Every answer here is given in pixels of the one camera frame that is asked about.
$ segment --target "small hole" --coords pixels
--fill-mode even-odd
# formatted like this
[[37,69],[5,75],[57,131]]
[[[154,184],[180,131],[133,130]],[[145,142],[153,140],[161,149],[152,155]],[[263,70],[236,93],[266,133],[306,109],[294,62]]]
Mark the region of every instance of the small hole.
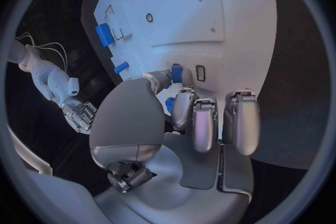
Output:
[[153,21],[153,16],[151,14],[147,14],[146,19],[147,19],[148,22],[152,22]]

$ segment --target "white wire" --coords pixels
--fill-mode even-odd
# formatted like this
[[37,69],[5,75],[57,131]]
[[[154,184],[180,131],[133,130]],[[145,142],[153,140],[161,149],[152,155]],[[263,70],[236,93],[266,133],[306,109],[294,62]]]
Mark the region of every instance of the white wire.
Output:
[[[60,43],[52,42],[52,43],[36,46],[35,42],[34,42],[34,39],[32,38],[32,36],[28,32],[25,32],[25,33],[23,33],[20,36],[15,36],[15,38],[17,40],[21,40],[22,38],[30,38],[31,43],[32,43],[32,45],[34,47],[39,48],[39,49],[49,49],[49,50],[53,50],[53,51],[57,52],[60,55],[60,57],[62,58],[62,61],[63,61],[63,64],[64,64],[64,70],[65,70],[65,72],[67,72],[67,70],[68,70],[68,57],[67,57],[66,50],[64,49],[64,47]],[[61,53],[58,50],[52,49],[52,48],[43,48],[44,46],[48,46],[48,45],[52,45],[52,44],[58,44],[58,45],[60,45],[60,47],[63,49],[64,55],[65,55],[65,58],[66,58],[65,61],[64,61],[63,56],[61,55]]]

